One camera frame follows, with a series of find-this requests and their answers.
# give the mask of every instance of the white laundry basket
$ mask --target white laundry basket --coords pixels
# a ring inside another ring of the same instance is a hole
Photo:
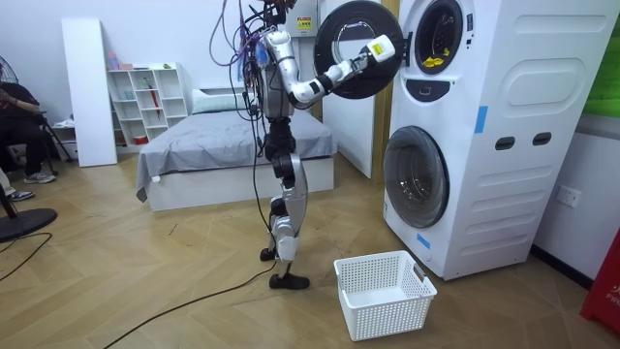
[[[347,258],[333,265],[340,306],[352,340],[424,326],[437,290],[409,253],[394,251]]]

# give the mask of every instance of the bookshelf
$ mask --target bookshelf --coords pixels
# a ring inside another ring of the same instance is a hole
[[[114,137],[125,139],[118,152],[138,152],[135,137],[151,142],[189,114],[182,68],[108,71]]]

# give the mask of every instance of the wooden floor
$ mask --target wooden floor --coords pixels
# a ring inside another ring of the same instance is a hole
[[[259,262],[266,235],[254,202],[152,213],[135,197],[135,168],[135,158],[64,165],[58,181],[27,187],[37,198],[18,209],[52,207],[59,217],[46,229],[52,241],[0,283],[0,348],[101,349],[159,311],[270,266]],[[579,317],[586,292],[534,257],[452,282],[433,277],[439,294],[422,330],[351,342],[332,262],[403,245],[382,218],[383,189],[340,158],[336,171],[336,190],[310,196],[293,267],[311,278],[309,290],[272,291],[264,275],[115,348],[620,347],[618,337]],[[0,276],[40,242],[22,240],[1,254]]]

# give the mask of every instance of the humanoid robot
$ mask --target humanoid robot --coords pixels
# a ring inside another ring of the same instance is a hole
[[[277,259],[279,264],[278,272],[269,279],[270,288],[300,290],[307,288],[310,281],[291,274],[290,269],[306,213],[308,184],[301,159],[295,154],[290,116],[294,109],[311,107],[344,81],[390,59],[396,50],[388,36],[382,35],[363,47],[357,57],[329,67],[314,79],[301,81],[291,36],[282,25],[287,9],[295,2],[265,0],[266,5],[273,7],[264,12],[265,30],[261,38],[271,62],[261,72],[263,115],[269,122],[264,155],[281,180],[282,195],[271,199],[269,243],[260,257],[262,261]]]

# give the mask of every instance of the gray bedsheet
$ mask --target gray bedsheet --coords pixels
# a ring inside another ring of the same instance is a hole
[[[331,131],[307,111],[295,111],[291,130],[302,159],[331,156],[338,149]],[[259,134],[264,138],[263,127]],[[260,158],[259,164],[266,164]],[[176,172],[225,169],[254,164],[250,122],[236,111],[191,115],[147,144],[139,153],[137,196],[146,201],[145,186],[152,176]]]

